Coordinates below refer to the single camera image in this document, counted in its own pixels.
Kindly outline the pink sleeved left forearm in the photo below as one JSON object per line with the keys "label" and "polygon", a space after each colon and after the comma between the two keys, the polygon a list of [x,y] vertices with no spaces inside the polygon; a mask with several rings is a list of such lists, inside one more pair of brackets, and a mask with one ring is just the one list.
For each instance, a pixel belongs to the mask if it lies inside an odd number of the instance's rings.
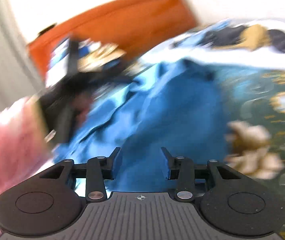
{"label": "pink sleeved left forearm", "polygon": [[34,175],[52,158],[37,96],[0,112],[0,194]]}

